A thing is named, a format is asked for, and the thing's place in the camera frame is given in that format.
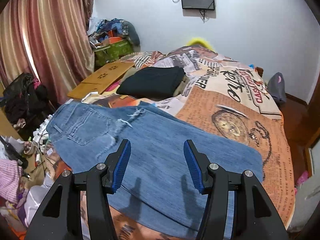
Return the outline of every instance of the printed bedspread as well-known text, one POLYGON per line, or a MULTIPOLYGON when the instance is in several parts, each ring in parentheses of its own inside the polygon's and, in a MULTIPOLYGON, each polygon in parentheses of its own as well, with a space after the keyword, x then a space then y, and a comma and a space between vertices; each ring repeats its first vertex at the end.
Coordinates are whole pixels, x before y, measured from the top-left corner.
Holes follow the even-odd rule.
MULTIPOLYGON (((199 46, 179 48, 168 55, 158 51, 133 53, 121 62, 136 68, 183 67, 189 77, 183 93, 159 102, 117 95, 117 87, 84 102, 106 107, 136 106, 140 101, 158 108, 204 131, 236 140, 257 149, 263 159, 263 186, 287 228, 294 211, 294 182, 290 148, 283 117, 266 91, 256 70, 199 46)), ((48 144, 50 174, 57 178, 66 164, 48 144)), ((110 207, 120 239, 177 239, 144 227, 110 207)), ((86 196, 81 194, 81 216, 87 223, 86 196)))

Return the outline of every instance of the brown floor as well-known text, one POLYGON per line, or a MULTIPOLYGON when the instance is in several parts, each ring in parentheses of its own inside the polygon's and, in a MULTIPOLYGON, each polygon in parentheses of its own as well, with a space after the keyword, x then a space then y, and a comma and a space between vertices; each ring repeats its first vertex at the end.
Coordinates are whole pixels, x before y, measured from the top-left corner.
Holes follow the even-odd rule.
POLYGON ((298 132, 298 126, 307 115, 306 106, 287 98, 286 104, 281 108, 284 116, 284 132, 291 150, 294 182, 307 170, 306 160, 303 154, 304 133, 298 132))

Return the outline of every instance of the jeans back pocket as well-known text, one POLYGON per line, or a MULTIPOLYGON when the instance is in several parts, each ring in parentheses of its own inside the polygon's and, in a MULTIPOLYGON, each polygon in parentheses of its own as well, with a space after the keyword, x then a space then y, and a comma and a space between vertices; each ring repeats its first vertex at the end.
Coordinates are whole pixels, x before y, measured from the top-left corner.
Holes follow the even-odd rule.
POLYGON ((68 138, 80 145, 86 145, 90 141, 106 134, 112 119, 88 108, 75 122, 68 138))

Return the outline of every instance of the blue denim jeans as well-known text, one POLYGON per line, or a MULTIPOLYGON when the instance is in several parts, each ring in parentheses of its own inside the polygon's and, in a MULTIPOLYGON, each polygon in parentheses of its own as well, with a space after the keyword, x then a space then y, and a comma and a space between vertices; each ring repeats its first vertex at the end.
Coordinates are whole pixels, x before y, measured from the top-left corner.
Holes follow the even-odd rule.
MULTIPOLYGON (((204 132, 150 104, 106 108, 62 105, 47 126, 50 139, 74 173, 87 171, 115 152, 122 139, 131 142, 131 156, 122 186, 108 195, 109 204, 146 227, 181 238, 195 238, 207 196, 194 188, 183 155, 192 139, 227 171, 251 170, 262 180, 258 151, 204 132)), ((231 237, 234 194, 229 194, 225 237, 231 237)))

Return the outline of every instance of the metal bolt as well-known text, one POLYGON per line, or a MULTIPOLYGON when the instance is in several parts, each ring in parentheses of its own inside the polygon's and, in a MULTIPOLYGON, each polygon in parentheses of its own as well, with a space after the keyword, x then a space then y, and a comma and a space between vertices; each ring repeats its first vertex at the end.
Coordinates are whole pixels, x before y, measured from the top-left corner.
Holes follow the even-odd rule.
POLYGON ((212 170, 217 170, 217 169, 219 168, 219 165, 218 165, 217 163, 211 163, 211 164, 209 165, 209 167, 210 167, 210 169, 212 169, 212 170))
POLYGON ((253 176, 253 172, 252 172, 252 171, 249 171, 249 170, 245 171, 244 174, 245 174, 246 176, 248 176, 248 177, 252 177, 252 176, 253 176))
POLYGON ((97 164, 96 167, 98 170, 103 170, 106 167, 106 165, 104 163, 99 163, 99 164, 97 164))
POLYGON ((62 176, 63 177, 68 177, 70 175, 70 171, 69 170, 65 170, 62 172, 62 176))

